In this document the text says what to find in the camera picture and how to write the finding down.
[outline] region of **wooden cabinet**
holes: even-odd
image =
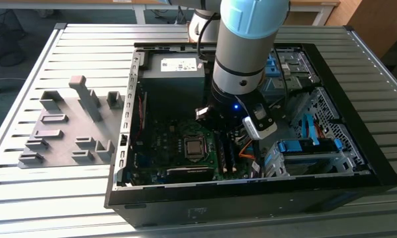
[[[397,41],[397,0],[342,0],[327,25],[351,25],[383,57]]]

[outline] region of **motherboard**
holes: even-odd
[[[248,177],[250,161],[226,156],[219,132],[194,120],[154,120],[150,127],[136,142],[135,185]],[[230,153],[239,153],[238,146]]]

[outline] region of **black plastic frame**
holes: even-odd
[[[208,201],[218,198],[230,199],[239,196],[254,197],[259,195],[264,195],[267,197],[271,194],[274,199],[278,199],[280,194],[291,194],[292,198],[300,199],[302,193],[308,194],[310,191],[326,191],[326,195],[332,194],[328,196],[330,199],[308,199],[308,201],[304,201],[308,204],[308,208],[294,211],[294,213],[316,212],[332,210],[346,203],[363,197],[364,195],[387,191],[397,186],[397,175],[388,163],[382,149],[376,144],[376,141],[366,127],[366,124],[354,108],[354,105],[347,97],[346,92],[343,91],[340,83],[331,72],[331,69],[322,54],[319,53],[316,46],[314,44],[292,43],[282,43],[276,44],[275,46],[276,48],[300,47],[306,52],[338,112],[346,121],[346,126],[354,137],[360,153],[364,159],[371,163],[371,168],[374,169],[375,173],[352,177],[302,178],[295,180],[250,182],[242,184],[211,184],[195,187],[171,187],[114,191],[112,175],[115,161],[112,161],[108,188],[106,193],[107,208],[115,208],[115,205],[131,206],[134,204],[142,204],[143,206],[143,204],[162,203],[162,209],[166,209],[166,204],[170,204],[170,202],[180,202],[182,205],[182,201],[183,204],[187,204],[191,200],[203,200],[203,203],[206,204]],[[147,51],[156,51],[162,54],[164,51],[170,53],[170,50],[166,49],[168,47],[180,47],[183,51],[186,47],[196,47],[196,44],[136,43],[135,47],[146,48]],[[206,43],[202,47],[204,48],[204,51],[207,51],[206,48],[216,47],[216,44]],[[246,211],[244,216],[254,216],[254,214],[250,214]],[[131,220],[130,223],[139,225],[134,220]]]

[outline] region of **orange wire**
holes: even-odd
[[[250,142],[247,142],[244,148],[242,149],[242,151],[240,151],[240,153],[239,153],[239,156],[243,155],[243,152],[246,151],[246,149],[247,149],[247,147],[251,145],[251,143],[252,143],[252,140],[250,140]]]
[[[246,151],[246,149],[247,149],[247,147],[251,145],[251,143],[252,143],[252,140],[250,140],[250,142],[247,142],[244,148],[242,149],[242,151],[239,153],[239,156],[256,160],[255,156],[243,154],[244,151]]]

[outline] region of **metal rail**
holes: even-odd
[[[127,92],[135,42],[187,41],[186,26],[82,25],[55,30],[0,129],[2,237],[380,237],[397,238],[397,188],[328,213],[135,230],[103,207],[108,165],[16,167],[40,115],[44,90],[70,93],[87,76],[98,96]],[[284,27],[279,42],[314,43],[397,172],[397,81],[355,32],[343,27]]]

